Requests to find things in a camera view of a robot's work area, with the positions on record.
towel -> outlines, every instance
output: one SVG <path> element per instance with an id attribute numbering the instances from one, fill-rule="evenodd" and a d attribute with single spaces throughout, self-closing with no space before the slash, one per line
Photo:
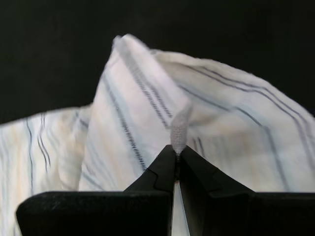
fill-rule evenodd
<path id="1" fill-rule="evenodd" d="M 170 143 L 254 191 L 312 192 L 314 132 L 314 118 L 261 78 L 116 37 L 91 105 L 0 126 L 0 235 L 20 235 L 26 198 L 123 191 Z M 189 235 L 178 184 L 172 235 Z"/>

white fabric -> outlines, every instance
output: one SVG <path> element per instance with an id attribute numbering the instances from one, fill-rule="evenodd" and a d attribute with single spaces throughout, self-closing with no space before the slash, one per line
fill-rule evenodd
<path id="1" fill-rule="evenodd" d="M 315 190 L 315 122 L 301 106 L 254 75 L 126 35 L 93 104 L 0 126 L 0 235 L 20 234 L 16 207 L 34 194 L 127 188 L 190 103 L 187 144 L 226 174 L 255 191 Z M 172 235 L 189 235 L 178 185 Z"/>

black backdrop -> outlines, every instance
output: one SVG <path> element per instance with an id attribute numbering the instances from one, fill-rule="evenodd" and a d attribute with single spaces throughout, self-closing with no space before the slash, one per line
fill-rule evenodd
<path id="1" fill-rule="evenodd" d="M 253 73 L 314 114 L 313 0 L 1 0 L 0 123 L 93 101 L 115 35 Z"/>

striped towel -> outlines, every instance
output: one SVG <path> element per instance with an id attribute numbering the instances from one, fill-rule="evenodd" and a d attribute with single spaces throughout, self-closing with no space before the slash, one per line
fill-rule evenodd
<path id="1" fill-rule="evenodd" d="M 268 82 L 208 60 L 116 37 L 94 102 L 0 126 L 0 235 L 45 191 L 121 191 L 170 144 L 192 104 L 187 144 L 254 191 L 315 190 L 315 122 Z M 189 235 L 176 185 L 173 235 Z"/>

blue stripe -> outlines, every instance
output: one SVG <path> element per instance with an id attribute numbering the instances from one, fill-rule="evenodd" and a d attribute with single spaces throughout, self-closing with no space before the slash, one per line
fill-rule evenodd
<path id="1" fill-rule="evenodd" d="M 163 110 L 165 111 L 165 113 L 167 114 L 167 116 L 169 118 L 172 118 L 173 115 L 171 114 L 171 112 L 169 111 L 169 109 L 166 107 L 166 104 L 164 103 L 163 99 L 161 98 L 159 92 L 157 91 L 157 89 L 146 79 L 146 77 L 144 76 L 144 74 L 142 73 L 137 61 L 134 59 L 132 53 L 129 50 L 128 45 L 125 43 L 125 40 L 122 39 L 121 43 L 123 44 L 123 47 L 128 50 L 128 62 L 131 63 L 131 65 L 134 68 L 138 68 L 139 69 L 139 77 L 142 79 L 142 81 L 149 87 L 149 89 L 151 89 L 151 91 L 153 92 L 153 94 L 155 95 L 157 101 L 159 102 L 160 106 L 163 108 Z"/>
<path id="2" fill-rule="evenodd" d="M 241 85 L 246 85 L 248 87 L 251 87 L 251 88 L 256 88 L 256 89 L 263 89 L 265 90 L 266 92 L 270 93 L 278 102 L 280 102 L 281 104 L 283 104 L 285 107 L 287 107 L 289 110 L 291 110 L 292 112 L 294 112 L 295 114 L 297 114 L 303 121 L 305 127 L 306 127 L 306 133 L 307 133 L 307 136 L 308 138 L 311 140 L 311 143 L 312 143 L 312 147 L 313 147 L 313 151 L 315 152 L 315 142 L 314 142 L 314 138 L 313 138 L 313 135 L 312 135 L 312 130 L 311 130 L 311 127 L 310 127 L 310 124 L 307 122 L 307 120 L 299 113 L 297 112 L 296 110 L 292 109 L 290 106 L 288 106 L 287 104 L 285 104 L 284 102 L 282 102 L 277 96 L 275 96 L 274 93 L 272 93 L 268 88 L 264 87 L 264 86 L 257 86 L 257 85 L 253 85 L 253 84 L 249 84 L 249 83 L 245 83 L 245 82 L 242 82 L 242 81 L 237 81 L 237 80 L 233 80 L 233 79 L 230 79 L 230 78 L 227 78 L 221 74 L 219 74 L 218 72 L 216 71 L 213 71 L 213 70 L 210 70 L 206 67 L 202 67 L 203 69 L 209 71 L 209 72 L 212 72 L 218 76 L 220 76 L 222 79 L 225 79 L 227 81 L 231 81 L 231 82 L 235 82 L 235 83 L 238 83 L 238 84 L 241 84 Z"/>
<path id="3" fill-rule="evenodd" d="M 39 147 L 39 149 L 40 149 L 40 151 L 41 151 L 41 153 L 42 153 L 42 155 L 43 155 L 43 157 L 44 157 L 44 160 L 45 160 L 45 169 L 46 169 L 46 172 L 48 172 L 48 170 L 47 170 L 46 155 L 45 155 L 45 153 L 44 153 L 44 151 L 43 151 L 43 149 L 42 149 L 42 147 L 41 147 L 41 145 L 40 145 L 40 142 L 39 142 L 39 139 L 40 139 L 40 137 L 41 137 L 41 133 L 43 132 L 43 122 L 42 122 L 42 121 L 43 121 L 43 120 L 41 119 L 39 134 L 38 134 L 38 136 L 37 136 L 37 143 L 38 143 L 38 147 Z"/>
<path id="4" fill-rule="evenodd" d="M 129 51 L 126 52 L 126 50 L 128 50 L 127 45 L 125 45 L 123 41 L 121 42 L 121 44 L 122 46 L 117 47 L 117 51 L 119 52 L 121 58 L 123 59 L 127 69 L 129 70 L 136 84 L 140 87 L 143 94 L 147 97 L 150 105 L 156 112 L 157 117 L 161 120 L 164 127 L 168 128 L 169 125 L 166 123 L 164 117 L 161 114 L 161 111 L 159 110 L 158 106 L 154 102 L 151 94 L 147 91 L 146 87 L 143 85 L 142 81 L 139 79 L 141 78 L 142 80 L 145 80 L 145 76 L 143 75 L 142 71 L 137 67 L 137 64 L 132 58 L 131 53 Z"/>
<path id="5" fill-rule="evenodd" d="M 298 121 L 294 116 L 292 116 L 289 112 L 287 112 L 287 111 L 284 110 L 282 107 L 280 107 L 274 100 L 272 100 L 269 96 L 267 96 L 266 94 L 262 93 L 261 91 L 254 90 L 254 89 L 244 89 L 244 88 L 240 88 L 240 87 L 237 87 L 237 86 L 234 86 L 234 85 L 230 85 L 230 84 L 227 84 L 227 83 L 225 83 L 225 82 L 223 82 L 223 81 L 221 81 L 221 80 L 219 80 L 219 79 L 217 79 L 217 78 L 215 78 L 215 77 L 213 77 L 213 76 L 211 76 L 211 75 L 208 75 L 208 74 L 206 74 L 206 73 L 204 73 L 204 72 L 202 72 L 202 71 L 199 71 L 199 70 L 197 70 L 197 69 L 195 69 L 195 68 L 193 68 L 193 67 L 190 67 L 190 66 L 185 66 L 185 67 L 187 67 L 187 68 L 189 68 L 189 69 L 191 69 L 191 70 L 194 70 L 194 71 L 196 71 L 196 72 L 198 72 L 198 73 L 200 73 L 200 74 L 202 74 L 202 75 L 205 75 L 205 76 L 207 76 L 207 77 L 209 77 L 209 78 L 211 78 L 211 79 L 213 79 L 213 80 L 215 80 L 215 81 L 217 81 L 217 82 L 219 82 L 219 83 L 221 83 L 221 84 L 223 84 L 223 85 L 226 85 L 226 86 L 228 86 L 228 87 L 231 87 L 231 88 L 234 88 L 234 89 L 238 89 L 238 90 L 241 90 L 241 91 L 243 91 L 243 92 L 248 92 L 248 93 L 250 93 L 250 92 L 259 93 L 259 94 L 263 95 L 264 97 L 266 97 L 268 100 L 270 100 L 270 101 L 271 101 L 276 107 L 278 107 L 281 111 L 283 111 L 284 113 L 286 113 L 287 115 L 289 115 L 289 116 L 293 119 L 293 121 L 294 121 L 294 123 L 295 123 L 295 125 L 296 125 L 296 127 L 297 127 L 297 130 L 298 130 L 300 139 L 301 139 L 301 141 L 302 141 L 302 144 L 303 144 L 303 147 L 304 147 L 304 151 L 305 151 L 305 154 L 306 154 L 308 163 L 309 163 L 309 165 L 310 165 L 310 167 L 311 167 L 312 174 L 313 174 L 313 176 L 314 176 L 314 178 L 315 178 L 315 163 L 314 163 L 314 160 L 312 159 L 312 154 L 310 153 L 310 149 L 309 149 L 309 147 L 308 147 L 308 143 L 307 143 L 307 140 L 306 140 L 306 138 L 305 138 L 303 129 L 302 129 L 302 127 L 301 127 L 299 121 Z"/>
<path id="6" fill-rule="evenodd" d="M 42 116 L 41 116 L 41 122 L 42 122 L 42 124 L 43 124 L 43 127 L 45 128 L 45 114 L 42 114 Z M 46 147 L 45 147 L 45 145 L 44 145 L 44 143 L 43 143 L 43 139 L 42 139 L 41 135 L 42 135 L 42 134 L 40 134 L 40 142 L 41 142 L 41 145 L 42 145 L 42 147 L 43 147 L 43 149 L 44 149 L 44 151 L 45 151 L 45 153 L 46 153 L 46 156 L 48 157 L 49 166 L 51 166 L 51 165 L 50 165 L 50 156 L 49 156 L 48 151 L 46 150 Z"/>
<path id="7" fill-rule="evenodd" d="M 116 185 L 114 179 L 112 178 L 111 174 L 107 174 L 110 173 L 110 171 L 108 171 L 108 169 L 106 168 L 106 165 L 104 165 L 104 163 L 102 162 L 101 158 L 99 157 L 94 145 L 91 142 L 87 143 L 87 150 L 90 153 L 90 155 L 93 153 L 93 155 L 91 155 L 91 160 L 93 165 L 96 167 L 96 169 L 98 170 L 99 173 L 105 173 L 107 176 L 107 179 L 102 175 L 102 177 L 104 177 L 105 180 L 110 179 L 110 181 Z"/>
<path id="8" fill-rule="evenodd" d="M 146 170 L 146 165 L 145 165 L 145 163 L 143 161 L 142 155 L 141 155 L 141 153 L 140 153 L 140 151 L 139 151 L 139 149 L 137 147 L 137 144 L 134 141 L 133 135 L 130 132 L 130 129 L 129 129 L 128 125 L 127 125 L 126 119 L 125 119 L 125 117 L 123 115 L 123 112 L 121 111 L 121 109 L 120 109 L 120 107 L 118 105 L 116 97 L 114 96 L 114 94 L 113 94 L 113 92 L 112 92 L 112 90 L 110 88 L 110 85 L 107 82 L 107 79 L 106 79 L 105 76 L 104 76 L 104 78 L 101 81 L 103 81 L 103 83 L 105 84 L 105 87 L 107 89 L 108 95 L 109 95 L 109 97 L 110 97 L 110 99 L 111 99 L 111 101 L 112 101 L 112 103 L 114 105 L 114 108 L 115 108 L 116 112 L 117 112 L 117 115 L 118 115 L 119 121 L 121 123 L 121 126 L 122 126 L 122 128 L 123 128 L 123 130 L 125 132 L 125 135 L 126 135 L 128 141 L 129 141 L 129 144 L 130 144 L 133 152 L 135 153 L 135 156 L 138 159 L 138 162 L 139 162 L 139 164 L 141 166 L 141 169 L 142 169 L 142 171 L 145 171 Z"/>
<path id="9" fill-rule="evenodd" d="M 193 93 L 192 91 L 188 90 L 187 88 L 185 88 L 184 86 L 182 85 L 178 85 L 181 89 L 183 89 L 184 91 L 188 92 L 189 94 L 199 98 L 200 100 L 204 101 L 205 103 L 208 103 L 212 106 L 215 106 L 215 107 L 218 107 L 220 109 L 223 109 L 225 111 L 229 111 L 228 108 L 225 108 L 223 106 L 220 106 L 212 101 L 209 101 L 207 99 L 205 99 L 204 97 L 201 97 L 195 93 Z M 264 126 L 262 125 L 259 121 L 257 121 L 253 116 L 251 116 L 250 114 L 248 114 L 246 111 L 244 111 L 243 109 L 241 108 L 238 108 L 238 107 L 233 107 L 233 109 L 237 109 L 238 111 L 240 111 L 241 113 L 243 113 L 244 115 L 246 115 L 247 117 L 249 117 L 252 121 L 254 121 L 259 127 L 261 127 L 267 134 L 267 138 L 268 138 L 268 141 L 270 143 L 270 146 L 272 147 L 272 153 L 274 155 L 274 158 L 275 158 L 275 162 L 276 162 L 276 168 L 280 174 L 280 177 L 281 177 L 281 180 L 283 182 L 283 186 L 285 188 L 286 191 L 289 191 L 289 186 L 288 186 L 288 183 L 287 183 L 287 180 L 286 180 L 286 177 L 285 177 L 285 174 L 284 174 L 284 170 L 282 168 L 282 164 L 281 164 L 281 161 L 279 159 L 279 155 L 278 155 L 278 152 L 277 152 L 277 149 L 275 147 L 275 144 L 274 144 L 274 140 L 271 136 L 271 133 L 270 133 L 270 130 L 267 126 Z"/>
<path id="10" fill-rule="evenodd" d="M 83 125 L 86 128 L 89 128 L 89 124 L 87 124 L 84 120 L 80 119 L 81 125 Z"/>
<path id="11" fill-rule="evenodd" d="M 29 158 L 30 158 L 30 163 L 31 163 L 31 195 L 34 195 L 34 187 L 33 187 L 33 160 L 32 160 L 32 156 L 31 156 L 31 149 L 32 149 L 32 132 L 29 126 L 29 120 L 26 118 L 26 127 L 29 131 Z"/>
<path id="12" fill-rule="evenodd" d="M 203 150 L 203 146 L 202 146 L 201 139 L 198 137 L 197 140 L 198 140 L 199 145 L 200 145 L 201 155 L 203 156 L 203 158 L 206 158 L 206 156 L 205 156 L 205 151 Z"/>
<path id="13" fill-rule="evenodd" d="M 198 152 L 198 147 L 197 147 L 197 143 L 196 143 L 196 139 L 192 138 L 193 141 L 193 147 L 195 148 L 195 151 Z"/>
<path id="14" fill-rule="evenodd" d="M 95 181 L 89 177 L 85 172 L 82 171 L 82 176 L 88 181 L 90 182 L 91 184 L 93 184 L 95 187 L 97 187 L 99 190 L 102 190 L 104 191 L 104 189 L 97 183 L 95 183 Z"/>

